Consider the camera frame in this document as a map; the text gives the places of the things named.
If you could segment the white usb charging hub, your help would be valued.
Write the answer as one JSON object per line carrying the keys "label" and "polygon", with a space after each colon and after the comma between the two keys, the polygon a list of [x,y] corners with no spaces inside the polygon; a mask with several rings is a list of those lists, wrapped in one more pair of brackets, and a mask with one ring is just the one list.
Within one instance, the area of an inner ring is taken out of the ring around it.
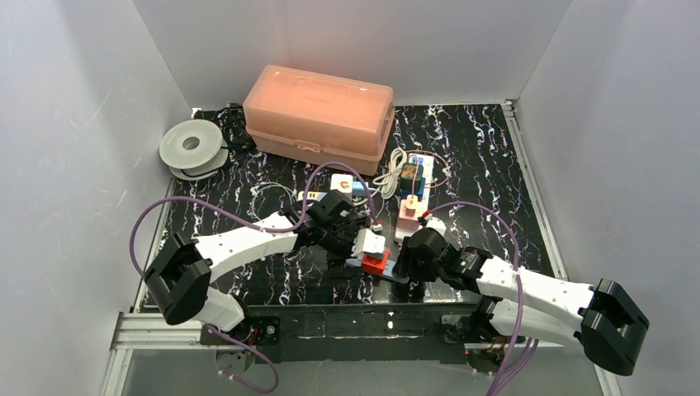
{"label": "white usb charging hub", "polygon": [[297,200],[307,200],[307,201],[320,201],[326,196],[326,192],[323,191],[300,191],[297,195]]}

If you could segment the light blue power strip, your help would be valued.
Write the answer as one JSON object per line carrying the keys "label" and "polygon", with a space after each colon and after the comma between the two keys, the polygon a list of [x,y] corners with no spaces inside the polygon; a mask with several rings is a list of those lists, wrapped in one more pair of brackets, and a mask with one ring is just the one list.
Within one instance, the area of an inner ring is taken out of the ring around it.
{"label": "light blue power strip", "polygon": [[[398,276],[395,274],[395,272],[394,272],[395,264],[396,264],[395,261],[389,260],[387,263],[387,268],[385,269],[384,274],[382,276],[379,276],[379,277],[384,279],[384,280],[393,281],[393,282],[396,282],[399,284],[409,283],[409,278],[407,276]],[[361,269],[361,259],[349,258],[345,261],[345,265],[347,267],[350,267],[350,268]]]}

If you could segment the red cube socket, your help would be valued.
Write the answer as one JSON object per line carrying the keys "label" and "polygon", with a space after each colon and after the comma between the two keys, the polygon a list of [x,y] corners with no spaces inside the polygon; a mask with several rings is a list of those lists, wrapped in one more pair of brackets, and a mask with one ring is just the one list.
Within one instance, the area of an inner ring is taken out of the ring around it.
{"label": "red cube socket", "polygon": [[387,247],[383,253],[365,252],[361,259],[361,269],[375,276],[382,276],[387,268],[390,257],[390,249]]}

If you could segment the pink translucent plastic storage box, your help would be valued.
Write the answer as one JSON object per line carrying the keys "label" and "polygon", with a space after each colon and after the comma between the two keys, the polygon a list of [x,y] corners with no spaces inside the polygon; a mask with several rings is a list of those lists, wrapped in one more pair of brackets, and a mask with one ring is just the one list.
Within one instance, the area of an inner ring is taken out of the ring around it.
{"label": "pink translucent plastic storage box", "polygon": [[245,128],[264,153],[373,176],[393,128],[393,99],[388,86],[268,65],[244,100]]}

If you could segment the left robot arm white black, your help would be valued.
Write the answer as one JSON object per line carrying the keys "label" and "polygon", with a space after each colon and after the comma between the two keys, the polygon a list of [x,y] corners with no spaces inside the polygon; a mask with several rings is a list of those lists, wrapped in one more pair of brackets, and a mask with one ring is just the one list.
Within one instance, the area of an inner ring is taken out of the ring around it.
{"label": "left robot arm white black", "polygon": [[212,287],[221,276],[266,257],[318,246],[329,260],[383,257],[385,238],[339,191],[321,200],[298,200],[256,223],[227,232],[169,237],[144,271],[144,281],[165,323],[190,320],[229,332],[245,319],[237,298]]}

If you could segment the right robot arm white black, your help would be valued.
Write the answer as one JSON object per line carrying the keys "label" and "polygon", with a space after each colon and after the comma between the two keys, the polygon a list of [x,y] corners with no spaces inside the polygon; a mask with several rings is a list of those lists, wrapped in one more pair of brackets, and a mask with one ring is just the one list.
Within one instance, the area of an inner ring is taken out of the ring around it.
{"label": "right robot arm white black", "polygon": [[558,280],[513,264],[477,247],[457,247],[437,230],[423,228],[404,238],[398,272],[412,281],[441,280],[455,290],[480,295],[475,324],[579,348],[595,365],[630,376],[650,321],[617,282],[597,285]]}

